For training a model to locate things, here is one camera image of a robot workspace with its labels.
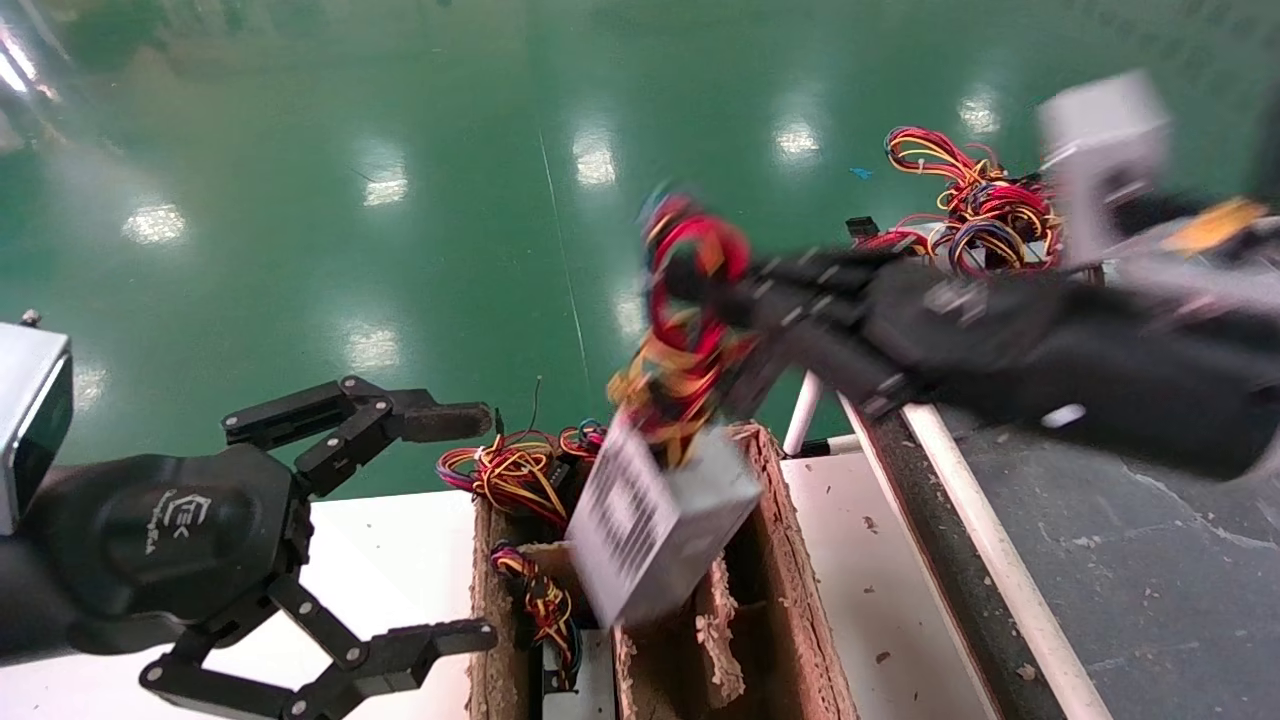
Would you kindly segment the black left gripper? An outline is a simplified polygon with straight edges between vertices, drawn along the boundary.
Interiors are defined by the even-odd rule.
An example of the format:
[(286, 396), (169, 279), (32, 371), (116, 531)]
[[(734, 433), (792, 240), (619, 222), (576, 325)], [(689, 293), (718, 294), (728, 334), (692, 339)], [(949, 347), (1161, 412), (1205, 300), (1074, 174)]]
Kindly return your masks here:
[[(484, 402), (440, 404), (428, 389), (348, 375), (230, 413), (221, 428), (237, 446), (220, 454), (54, 468), (20, 520), (20, 656), (178, 641), (140, 684), (224, 719), (344, 719), (367, 700), (416, 691), (438, 660), (495, 648), (495, 629), (475, 618), (357, 638), (294, 578), (314, 532), (303, 489), (329, 496), (398, 441), (471, 439), (493, 427)], [(311, 437), (294, 474), (264, 452)], [(275, 611), (329, 656), (314, 680), (293, 691), (204, 666)]]

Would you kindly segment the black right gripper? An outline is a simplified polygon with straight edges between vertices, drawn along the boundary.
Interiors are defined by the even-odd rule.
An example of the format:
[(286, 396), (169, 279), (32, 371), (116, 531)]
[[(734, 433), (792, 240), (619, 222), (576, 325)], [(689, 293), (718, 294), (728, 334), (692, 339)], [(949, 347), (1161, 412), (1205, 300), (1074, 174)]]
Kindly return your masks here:
[(755, 416), (790, 370), (815, 375), (860, 413), (881, 418), (905, 404), (1070, 404), (1044, 346), (1073, 295), (1069, 275), (963, 279), (899, 263), (886, 249), (818, 249), (756, 258), (718, 284), (718, 314), (739, 328), (780, 324), (794, 310), (840, 328), (865, 319), (868, 341), (819, 322), (754, 331), (718, 382), (719, 411)]

